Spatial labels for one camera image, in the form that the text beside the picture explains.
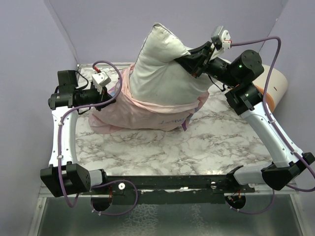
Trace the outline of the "pink snowflake pillowcase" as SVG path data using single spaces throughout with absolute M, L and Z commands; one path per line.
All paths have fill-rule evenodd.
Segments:
M 134 67 L 132 64 L 123 71 L 123 85 L 116 102 L 101 111 L 92 111 L 89 117 L 91 129 L 100 134 L 111 134 L 123 128 L 171 131 L 182 127 L 186 131 L 192 116 L 207 101 L 209 92 L 202 93 L 196 102 L 185 105 L 162 106 L 138 101 L 130 91 Z

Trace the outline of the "white pillow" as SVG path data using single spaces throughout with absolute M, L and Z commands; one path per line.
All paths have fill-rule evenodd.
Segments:
M 206 75 L 194 78 L 175 59 L 188 56 L 189 48 L 160 23 L 144 40 L 129 77 L 130 92 L 138 101 L 158 105 L 186 105 L 209 96 Z

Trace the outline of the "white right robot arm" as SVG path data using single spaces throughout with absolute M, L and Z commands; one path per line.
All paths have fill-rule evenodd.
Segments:
M 194 78 L 206 74 L 228 86 L 230 91 L 225 94 L 228 104 L 252 127 L 272 157 L 271 164 L 265 167 L 238 167 L 231 171 L 232 177 L 226 180 L 226 187 L 231 192 L 238 192 L 246 184 L 267 184 L 280 191 L 312 164 L 315 157 L 310 152 L 303 152 L 285 134 L 263 102 L 263 94 L 253 84 L 264 72 L 259 53 L 245 50 L 228 63 L 211 58 L 215 49 L 216 43 L 206 42 L 175 61 Z

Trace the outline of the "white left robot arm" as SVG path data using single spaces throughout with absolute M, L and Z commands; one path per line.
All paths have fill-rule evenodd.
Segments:
M 53 148 L 48 167 L 40 171 L 40 178 L 54 197 L 88 192 L 98 194 L 108 190 L 109 182 L 103 169 L 89 171 L 77 163 L 75 133 L 79 109 L 101 104 L 97 110 L 114 103 L 106 85 L 111 79 L 105 72 L 92 75 L 90 88 L 79 87 L 78 72 L 64 70 L 57 73 L 59 85 L 48 99 L 54 124 Z

